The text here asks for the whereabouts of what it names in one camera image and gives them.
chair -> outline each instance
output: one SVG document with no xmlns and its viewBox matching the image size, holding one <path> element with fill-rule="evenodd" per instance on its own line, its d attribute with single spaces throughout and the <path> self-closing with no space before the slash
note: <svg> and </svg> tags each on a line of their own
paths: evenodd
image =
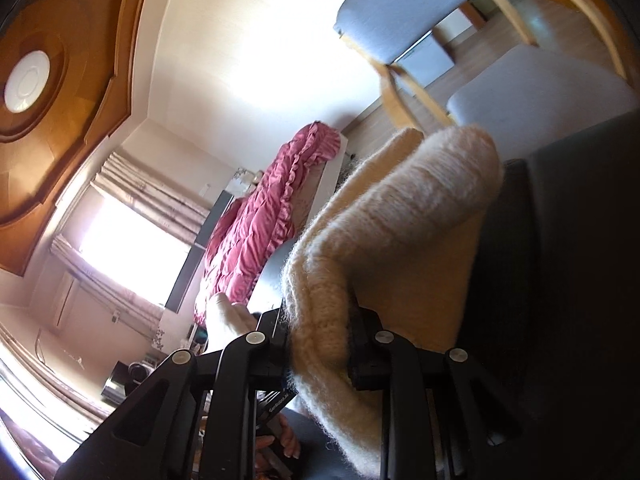
<svg viewBox="0 0 640 480">
<path fill-rule="evenodd" d="M 493 0 L 524 44 L 457 90 L 445 110 L 396 60 L 465 1 L 345 0 L 340 6 L 334 29 L 378 72 L 383 106 L 396 127 L 420 128 L 400 98 L 396 78 L 441 124 L 475 123 L 489 131 L 503 160 L 527 156 L 554 140 L 640 107 L 626 82 L 610 25 L 591 0 L 570 1 L 605 43 L 615 73 L 538 48 L 513 5 Z"/>
</svg>

chair backrest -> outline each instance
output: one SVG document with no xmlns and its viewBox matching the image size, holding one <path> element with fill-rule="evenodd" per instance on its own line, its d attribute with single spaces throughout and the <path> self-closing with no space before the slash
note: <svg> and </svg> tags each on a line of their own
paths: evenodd
<svg viewBox="0 0 640 480">
<path fill-rule="evenodd" d="M 390 64 L 465 1 L 345 0 L 334 29 Z"/>
</svg>

beige sweater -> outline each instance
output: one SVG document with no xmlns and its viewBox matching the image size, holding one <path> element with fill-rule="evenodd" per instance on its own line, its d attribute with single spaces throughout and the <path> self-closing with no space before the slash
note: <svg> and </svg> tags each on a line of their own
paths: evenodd
<svg viewBox="0 0 640 480">
<path fill-rule="evenodd" d="M 362 163 L 293 249 L 283 273 L 293 382 L 358 471 L 380 472 L 380 396 L 346 373 L 348 289 L 384 327 L 451 348 L 462 322 L 482 216 L 502 165 L 488 134 L 407 129 Z"/>
</svg>

pink fabric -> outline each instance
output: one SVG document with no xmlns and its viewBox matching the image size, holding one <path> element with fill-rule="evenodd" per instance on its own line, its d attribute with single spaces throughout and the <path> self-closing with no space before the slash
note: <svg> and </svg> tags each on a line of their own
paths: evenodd
<svg viewBox="0 0 640 480">
<path fill-rule="evenodd" d="M 222 215 L 207 245 L 197 323 L 204 325 L 207 301 L 218 292 L 232 303 L 248 302 L 273 251 L 294 236 L 291 195 L 311 166 L 331 160 L 339 149 L 337 130 L 319 121 L 308 124 L 282 145 L 257 189 Z"/>
</svg>

chair seat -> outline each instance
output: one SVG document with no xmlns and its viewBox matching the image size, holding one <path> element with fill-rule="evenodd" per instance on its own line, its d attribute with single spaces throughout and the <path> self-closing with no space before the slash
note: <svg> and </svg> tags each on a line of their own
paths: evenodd
<svg viewBox="0 0 640 480">
<path fill-rule="evenodd" d="M 479 124 L 492 135 L 502 160 L 639 107 L 615 73 L 529 45 L 512 48 L 447 103 L 458 124 Z"/>
</svg>

